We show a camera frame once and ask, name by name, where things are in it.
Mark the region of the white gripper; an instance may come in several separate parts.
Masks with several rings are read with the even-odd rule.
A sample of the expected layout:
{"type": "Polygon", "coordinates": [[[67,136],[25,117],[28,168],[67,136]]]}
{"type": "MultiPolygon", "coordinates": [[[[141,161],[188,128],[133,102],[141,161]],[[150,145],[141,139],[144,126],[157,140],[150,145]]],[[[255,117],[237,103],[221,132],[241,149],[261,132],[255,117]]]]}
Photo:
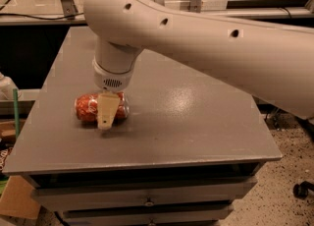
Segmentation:
{"type": "Polygon", "coordinates": [[[128,87],[133,74],[133,63],[133,59],[127,58],[92,61],[95,84],[103,90],[109,90],[97,97],[97,123],[100,130],[112,127],[120,103],[119,95],[113,92],[128,87]]]}

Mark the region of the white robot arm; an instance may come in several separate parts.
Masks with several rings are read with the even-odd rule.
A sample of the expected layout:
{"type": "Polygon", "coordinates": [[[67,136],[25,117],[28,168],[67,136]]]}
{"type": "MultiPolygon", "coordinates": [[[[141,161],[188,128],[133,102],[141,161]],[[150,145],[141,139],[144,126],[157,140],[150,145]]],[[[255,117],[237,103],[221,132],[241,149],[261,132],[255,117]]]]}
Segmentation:
{"type": "Polygon", "coordinates": [[[314,120],[314,33],[308,28],[172,10],[164,0],[84,0],[96,34],[98,87],[125,89],[148,49],[314,120]]]}

